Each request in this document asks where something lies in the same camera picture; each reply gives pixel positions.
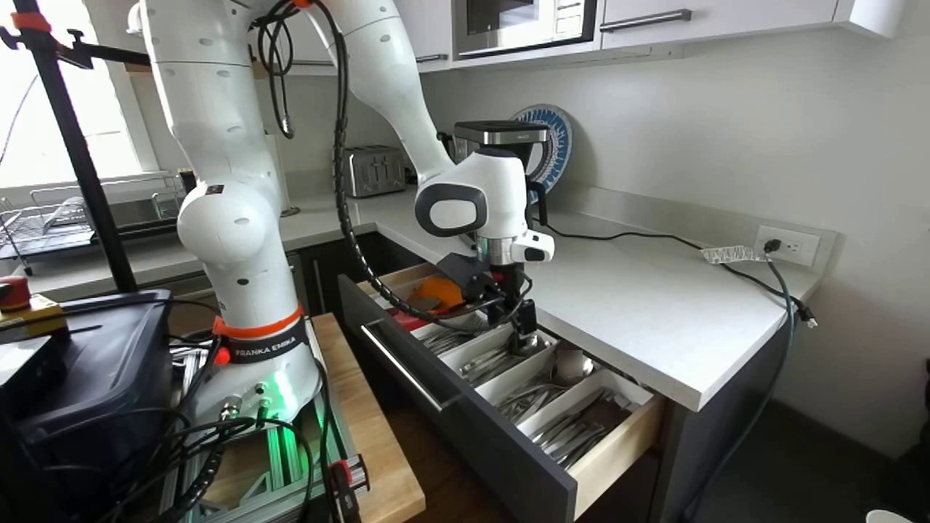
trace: kitchen drawer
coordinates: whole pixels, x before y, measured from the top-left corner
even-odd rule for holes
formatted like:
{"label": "kitchen drawer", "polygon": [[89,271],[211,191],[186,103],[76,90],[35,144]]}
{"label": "kitchen drawer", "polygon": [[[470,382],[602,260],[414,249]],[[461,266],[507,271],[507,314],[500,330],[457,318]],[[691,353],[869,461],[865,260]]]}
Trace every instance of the kitchen drawer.
{"label": "kitchen drawer", "polygon": [[[426,276],[436,276],[433,266],[419,263],[388,272],[384,282],[404,295]],[[545,382],[551,368],[576,368],[555,362],[566,358],[592,362],[550,330],[521,358],[497,353],[512,340],[512,324],[436,348],[443,327],[401,327],[368,284],[339,278],[339,294],[342,321],[358,348],[375,352],[385,362],[515,519],[582,518],[656,438],[661,397],[599,362],[596,372],[561,372],[573,379],[564,378],[544,400],[531,400],[534,413],[507,410],[515,391]],[[483,316],[470,314],[457,321],[480,324]],[[497,372],[477,375],[480,362],[493,362]],[[561,423],[564,417],[583,417],[583,423],[568,427]]]}

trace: wooden table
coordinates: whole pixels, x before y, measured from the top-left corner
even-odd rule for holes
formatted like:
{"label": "wooden table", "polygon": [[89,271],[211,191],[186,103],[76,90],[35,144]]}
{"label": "wooden table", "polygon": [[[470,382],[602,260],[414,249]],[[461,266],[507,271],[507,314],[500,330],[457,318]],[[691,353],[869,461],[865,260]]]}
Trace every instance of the wooden table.
{"label": "wooden table", "polygon": [[314,316],[314,330],[327,368],[335,410],[348,427],[355,449],[368,465],[368,491],[358,494],[362,523],[410,519],[426,509],[426,497],[388,429],[368,379],[362,378],[339,321],[332,314]]}

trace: microwave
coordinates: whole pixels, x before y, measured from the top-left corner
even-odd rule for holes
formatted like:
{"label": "microwave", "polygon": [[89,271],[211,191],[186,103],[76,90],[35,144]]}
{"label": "microwave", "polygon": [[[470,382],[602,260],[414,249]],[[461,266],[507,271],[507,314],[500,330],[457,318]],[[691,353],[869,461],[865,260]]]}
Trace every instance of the microwave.
{"label": "microwave", "polygon": [[457,54],[497,54],[592,38],[596,0],[452,0]]}

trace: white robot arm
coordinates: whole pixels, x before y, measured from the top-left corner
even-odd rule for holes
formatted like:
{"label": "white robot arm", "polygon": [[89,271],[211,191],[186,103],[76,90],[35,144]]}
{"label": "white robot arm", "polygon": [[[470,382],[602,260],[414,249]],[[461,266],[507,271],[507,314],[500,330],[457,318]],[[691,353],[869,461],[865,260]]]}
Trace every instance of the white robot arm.
{"label": "white robot arm", "polygon": [[[247,28],[287,0],[143,0],[143,38],[167,130],[196,173],[178,234],[204,260],[221,318],[215,372],[194,417],[289,420],[317,394],[317,352],[278,237],[278,176],[262,125]],[[474,154],[452,166],[420,99],[414,58],[393,0],[324,3],[345,35],[352,92],[401,137],[419,170],[414,217],[426,231],[477,231],[486,263],[551,259],[522,217],[516,157]]]}

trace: window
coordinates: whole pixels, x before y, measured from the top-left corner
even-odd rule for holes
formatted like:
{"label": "window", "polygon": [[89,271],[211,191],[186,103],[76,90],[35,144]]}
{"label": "window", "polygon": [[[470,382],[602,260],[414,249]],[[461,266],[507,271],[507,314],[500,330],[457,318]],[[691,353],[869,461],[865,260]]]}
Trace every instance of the window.
{"label": "window", "polygon": [[[80,28],[85,40],[98,40],[86,6],[95,3],[41,3],[60,42],[71,40],[66,28]],[[12,0],[0,0],[0,12],[15,12]],[[147,130],[121,63],[93,61],[93,70],[60,63],[60,74],[98,176],[153,173]],[[0,79],[0,188],[76,183],[32,54],[0,45]]]}

